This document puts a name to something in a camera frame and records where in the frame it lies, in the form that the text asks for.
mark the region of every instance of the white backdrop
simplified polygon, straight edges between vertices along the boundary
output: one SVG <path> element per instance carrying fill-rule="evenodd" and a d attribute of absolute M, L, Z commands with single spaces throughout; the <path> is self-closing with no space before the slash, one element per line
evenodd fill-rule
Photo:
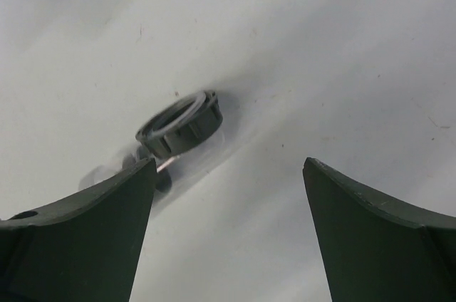
<path fill-rule="evenodd" d="M 455 51 L 455 0 L 0 0 L 0 217 L 214 88 L 224 151 L 152 213 L 131 301 L 330 301 L 304 160 L 456 215 Z"/>

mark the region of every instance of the screw hole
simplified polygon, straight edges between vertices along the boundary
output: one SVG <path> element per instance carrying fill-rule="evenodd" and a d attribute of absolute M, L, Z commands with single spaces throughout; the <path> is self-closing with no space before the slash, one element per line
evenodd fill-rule
<path fill-rule="evenodd" d="M 22 212 L 22 213 L 16 214 L 10 220 L 27 219 L 27 218 L 34 217 L 37 214 L 38 214 L 38 212 L 35 212 L 35 211 L 26 211 L 26 212 Z"/>

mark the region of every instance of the white surface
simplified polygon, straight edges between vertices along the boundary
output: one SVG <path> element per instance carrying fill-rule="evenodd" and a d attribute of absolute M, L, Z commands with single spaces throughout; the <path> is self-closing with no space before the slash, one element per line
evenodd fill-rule
<path fill-rule="evenodd" d="M 175 92 L 228 97 L 131 301 L 330 301 L 307 156 L 456 215 L 455 0 L 0 0 L 0 23 L 2 218 L 75 192 Z"/>

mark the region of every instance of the dark green plastic part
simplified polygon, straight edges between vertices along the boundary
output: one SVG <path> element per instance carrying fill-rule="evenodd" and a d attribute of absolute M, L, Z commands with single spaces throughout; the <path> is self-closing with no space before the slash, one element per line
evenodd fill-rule
<path fill-rule="evenodd" d="M 126 302 L 155 189 L 154 160 L 0 222 L 1 302 Z"/>
<path fill-rule="evenodd" d="M 333 301 L 456 301 L 456 218 L 315 159 L 307 159 L 304 181 Z"/>

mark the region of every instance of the gray ring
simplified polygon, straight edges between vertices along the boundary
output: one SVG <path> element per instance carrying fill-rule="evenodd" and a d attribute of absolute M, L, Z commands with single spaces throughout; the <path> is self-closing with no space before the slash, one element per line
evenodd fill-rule
<path fill-rule="evenodd" d="M 160 118 L 157 120 L 159 123 L 161 120 L 166 120 L 170 117 L 170 114 L 175 113 L 175 111 L 184 108 L 186 105 L 190 105 L 183 113 L 178 115 L 174 120 L 170 123 L 164 124 L 160 129 L 153 130 L 150 129 L 149 133 L 147 134 L 148 137 L 160 137 L 167 133 L 169 130 L 173 129 L 189 117 L 193 116 L 195 112 L 201 108 L 202 104 L 206 101 L 206 93 L 205 92 L 198 92 L 193 95 L 189 95 L 181 100 L 177 101 L 175 104 L 171 105 L 167 108 Z"/>

